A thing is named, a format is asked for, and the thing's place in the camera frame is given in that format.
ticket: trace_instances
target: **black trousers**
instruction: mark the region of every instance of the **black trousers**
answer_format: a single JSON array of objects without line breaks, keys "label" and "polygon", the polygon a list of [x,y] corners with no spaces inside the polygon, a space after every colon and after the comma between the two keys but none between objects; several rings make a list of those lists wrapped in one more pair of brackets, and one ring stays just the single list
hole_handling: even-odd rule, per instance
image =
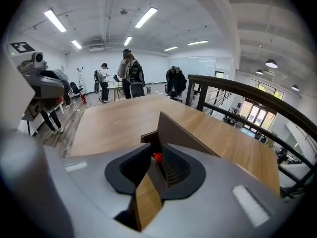
[{"label": "black trousers", "polygon": [[65,95],[63,96],[63,98],[64,98],[64,100],[65,100],[65,102],[66,102],[66,105],[69,105],[69,104],[70,104],[70,97],[69,97],[69,95],[68,95],[68,94],[65,94]]},{"label": "black trousers", "polygon": [[[55,127],[53,126],[53,124],[51,123],[51,120],[49,118],[48,113],[46,113],[44,110],[41,110],[41,115],[43,116],[43,119],[45,121],[45,123],[47,124],[47,126],[51,129],[51,130],[55,130]],[[55,122],[56,126],[58,128],[61,128],[61,124],[58,120],[57,114],[55,111],[50,113],[51,117],[53,118],[53,121]]]},{"label": "black trousers", "polygon": [[131,83],[128,82],[125,78],[122,80],[122,88],[126,99],[131,99],[130,85]]},{"label": "black trousers", "polygon": [[103,92],[101,93],[101,100],[102,101],[107,101],[108,100],[108,95],[109,95],[109,89],[108,87],[108,82],[102,82],[100,83],[100,86],[103,90]]}]

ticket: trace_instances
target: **black jacket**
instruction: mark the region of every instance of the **black jacket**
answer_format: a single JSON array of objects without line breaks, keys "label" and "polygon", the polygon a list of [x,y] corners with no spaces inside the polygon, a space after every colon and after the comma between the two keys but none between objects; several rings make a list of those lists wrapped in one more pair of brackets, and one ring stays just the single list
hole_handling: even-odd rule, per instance
[{"label": "black jacket", "polygon": [[177,95],[180,95],[186,89],[185,76],[179,67],[172,66],[166,73],[167,88],[165,92],[171,95],[173,87]]}]

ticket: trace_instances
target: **red fire extinguisher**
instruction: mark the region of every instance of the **red fire extinguisher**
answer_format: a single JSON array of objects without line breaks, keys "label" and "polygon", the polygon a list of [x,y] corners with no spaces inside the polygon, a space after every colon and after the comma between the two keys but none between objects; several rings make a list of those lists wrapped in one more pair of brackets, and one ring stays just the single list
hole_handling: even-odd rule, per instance
[{"label": "red fire extinguisher", "polygon": [[83,103],[84,103],[84,104],[86,104],[86,103],[87,103],[87,101],[86,101],[86,97],[85,97],[85,95],[84,95],[84,94],[82,94],[82,95],[81,95],[81,100],[83,101]]}]

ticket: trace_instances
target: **wooden table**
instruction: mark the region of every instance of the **wooden table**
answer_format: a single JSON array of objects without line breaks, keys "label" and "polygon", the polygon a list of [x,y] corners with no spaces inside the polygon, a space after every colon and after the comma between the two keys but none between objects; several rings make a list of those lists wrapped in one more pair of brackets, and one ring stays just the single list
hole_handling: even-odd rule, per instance
[{"label": "wooden table", "polygon": [[[279,194],[278,167],[272,149],[228,124],[156,94],[86,109],[75,135],[71,156],[140,144],[141,135],[157,129],[160,111],[220,157],[238,164]],[[142,188],[139,186],[137,190],[137,202],[143,196],[144,188],[151,187],[147,175],[144,180]],[[158,195],[155,194],[153,198],[159,208]],[[139,212],[139,215],[142,225],[142,214]]]},{"label": "wooden table", "polygon": [[117,83],[112,86],[108,86],[107,89],[114,89],[113,94],[114,94],[114,102],[115,102],[115,92],[117,91],[118,99],[120,99],[119,95],[119,88],[122,88],[122,83]]}]

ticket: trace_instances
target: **black handrail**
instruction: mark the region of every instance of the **black handrail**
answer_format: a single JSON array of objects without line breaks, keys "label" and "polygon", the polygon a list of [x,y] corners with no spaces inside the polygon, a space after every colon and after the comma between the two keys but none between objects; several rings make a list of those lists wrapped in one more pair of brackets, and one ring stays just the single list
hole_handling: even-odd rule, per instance
[{"label": "black handrail", "polygon": [[310,168],[310,171],[302,179],[298,179],[292,173],[284,169],[282,166],[278,165],[279,170],[285,175],[287,175],[289,178],[291,178],[293,181],[295,181],[296,183],[294,186],[292,186],[289,189],[280,188],[281,193],[283,195],[286,195],[292,198],[291,193],[295,192],[298,188],[302,187],[303,189],[306,189],[305,182],[311,177],[311,175],[317,172],[317,165],[313,165],[312,163],[310,163],[304,156],[300,155],[289,144],[287,144],[286,142],[284,142],[283,140],[281,140],[274,134],[270,133],[269,131],[255,125],[254,123],[251,123],[248,120],[245,120],[244,118],[240,116],[230,113],[227,110],[218,108],[217,106],[215,106],[217,99],[215,100],[214,105],[206,103],[205,99],[206,99],[207,89],[209,86],[211,86],[211,87],[215,87],[225,91],[233,92],[238,95],[247,97],[248,99],[259,102],[265,106],[268,106],[269,108],[272,108],[273,110],[277,111],[281,115],[285,116],[286,118],[294,122],[297,126],[302,128],[307,134],[309,134],[312,139],[317,141],[317,126],[315,124],[313,124],[306,116],[304,116],[301,112],[299,112],[298,110],[296,110],[295,108],[287,104],[286,102],[264,91],[254,88],[252,86],[248,86],[248,85],[245,85],[236,81],[232,81],[232,80],[209,77],[209,76],[188,75],[188,78],[189,78],[189,87],[187,92],[186,105],[188,106],[191,105],[195,84],[200,84],[202,87],[201,87],[201,95],[198,100],[197,110],[202,111],[204,107],[207,107],[207,108],[210,108],[212,111],[215,110],[217,112],[220,112],[226,116],[234,118],[235,120],[250,126],[251,128],[256,129],[260,133],[264,134],[265,136],[271,138],[273,141],[277,142],[281,146],[285,147],[289,152],[291,152],[298,159],[300,159],[304,164],[306,164]]}]

